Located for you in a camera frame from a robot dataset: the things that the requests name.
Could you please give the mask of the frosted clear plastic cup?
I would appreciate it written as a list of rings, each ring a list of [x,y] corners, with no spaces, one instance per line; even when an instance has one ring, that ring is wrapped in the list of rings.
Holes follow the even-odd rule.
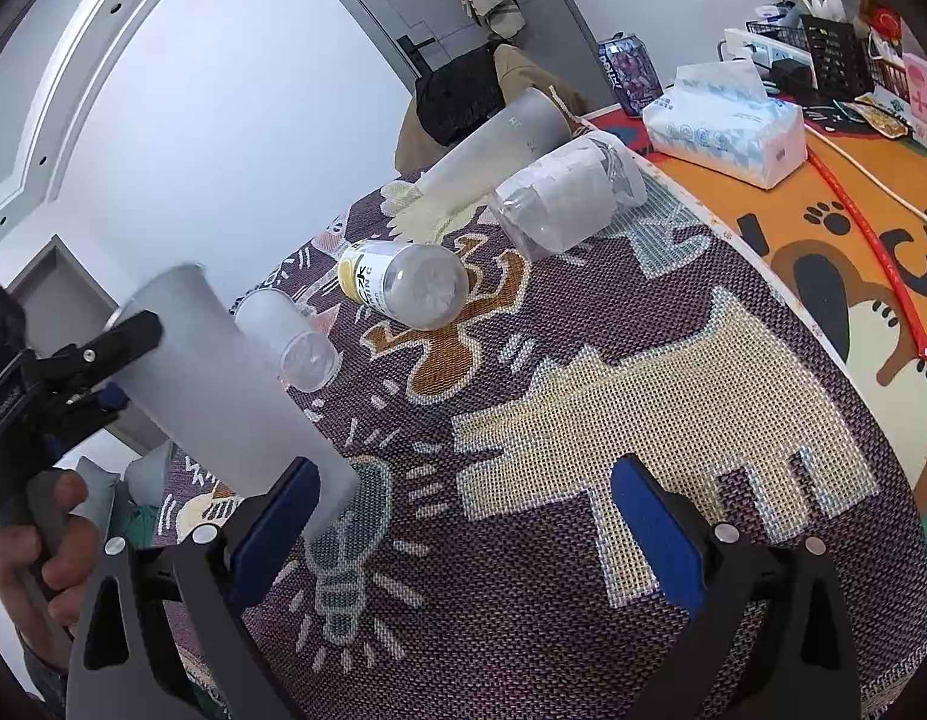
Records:
[[[282,383],[312,394],[336,374],[335,346],[283,291],[253,291],[235,309],[234,319]]]

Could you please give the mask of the frosted cup far right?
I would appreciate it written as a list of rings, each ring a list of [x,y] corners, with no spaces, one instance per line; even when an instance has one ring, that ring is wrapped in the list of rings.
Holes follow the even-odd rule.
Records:
[[[416,188],[440,210],[457,210],[570,139],[561,107],[528,88],[424,172]]]

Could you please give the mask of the grey interior door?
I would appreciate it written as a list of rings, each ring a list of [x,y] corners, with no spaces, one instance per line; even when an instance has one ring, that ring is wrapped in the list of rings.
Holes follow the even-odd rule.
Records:
[[[58,237],[50,240],[9,281],[9,293],[26,310],[27,338],[40,356],[66,344],[82,346],[97,337],[116,302]],[[97,465],[118,470],[164,444],[167,438],[136,406],[76,449]]]

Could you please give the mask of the purple patterned woven tablecloth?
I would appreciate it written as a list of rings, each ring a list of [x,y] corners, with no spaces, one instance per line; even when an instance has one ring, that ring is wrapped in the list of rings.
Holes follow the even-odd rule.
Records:
[[[245,615],[305,717],[621,717],[688,621],[614,505],[629,454],[709,522],[824,541],[865,713],[917,670],[927,546],[888,434],[763,270],[675,181],[644,181],[541,262],[486,210],[452,221],[470,296],[438,332],[338,286],[347,244],[421,231],[379,195],[269,275],[340,353],[299,406],[359,481]]]

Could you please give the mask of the yellow label plastic bottle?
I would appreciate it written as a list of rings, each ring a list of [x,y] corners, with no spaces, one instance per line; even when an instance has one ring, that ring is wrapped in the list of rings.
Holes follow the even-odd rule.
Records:
[[[343,293],[413,330],[439,330],[460,314],[470,293],[465,266],[440,245],[361,241],[338,260]]]

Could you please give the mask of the tan chair with coat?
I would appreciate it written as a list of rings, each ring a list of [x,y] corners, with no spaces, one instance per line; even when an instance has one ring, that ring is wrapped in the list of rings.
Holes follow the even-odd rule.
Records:
[[[522,50],[500,41],[470,50],[421,76],[398,135],[398,174],[406,176],[436,164],[528,88],[556,89],[572,114],[590,110],[584,94],[536,65]]]

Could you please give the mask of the orange cartoon mat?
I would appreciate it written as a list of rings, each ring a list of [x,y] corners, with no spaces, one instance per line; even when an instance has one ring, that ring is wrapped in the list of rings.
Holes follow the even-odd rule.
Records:
[[[815,162],[761,190],[666,154],[650,158],[760,255],[810,310],[927,511],[927,156],[818,124]]]

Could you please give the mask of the black garment on chair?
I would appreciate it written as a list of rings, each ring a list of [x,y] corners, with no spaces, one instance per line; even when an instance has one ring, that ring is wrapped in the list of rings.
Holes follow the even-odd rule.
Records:
[[[455,146],[506,107],[491,41],[416,80],[416,114],[427,135]]]

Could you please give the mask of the grey entrance door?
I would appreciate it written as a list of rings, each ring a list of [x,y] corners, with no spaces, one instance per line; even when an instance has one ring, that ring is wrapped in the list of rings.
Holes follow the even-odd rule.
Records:
[[[340,0],[408,89],[460,55],[509,43],[582,93],[611,103],[595,37],[574,0]]]

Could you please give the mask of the crumpled clear plastic bottle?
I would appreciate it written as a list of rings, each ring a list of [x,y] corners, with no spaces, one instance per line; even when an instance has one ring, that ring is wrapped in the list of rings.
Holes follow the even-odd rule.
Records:
[[[592,130],[541,156],[496,187],[489,210],[527,259],[569,252],[647,201],[635,154]]]

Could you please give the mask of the tissue pack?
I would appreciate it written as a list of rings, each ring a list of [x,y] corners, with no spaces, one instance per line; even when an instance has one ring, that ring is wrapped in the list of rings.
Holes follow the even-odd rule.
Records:
[[[802,110],[771,98],[749,60],[683,65],[642,122],[655,151],[763,190],[808,160]]]

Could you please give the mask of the black mesh basket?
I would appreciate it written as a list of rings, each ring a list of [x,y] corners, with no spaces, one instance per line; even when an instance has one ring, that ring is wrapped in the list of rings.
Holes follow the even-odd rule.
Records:
[[[842,21],[802,15],[808,52],[818,91],[839,101],[854,101],[870,93],[873,80],[854,28]]]

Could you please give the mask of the blue soda can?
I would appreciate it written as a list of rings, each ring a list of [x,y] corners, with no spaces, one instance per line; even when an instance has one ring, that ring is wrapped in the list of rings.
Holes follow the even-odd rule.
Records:
[[[642,110],[664,94],[657,71],[635,34],[618,32],[598,44],[598,60],[621,109],[629,117],[641,117]]]

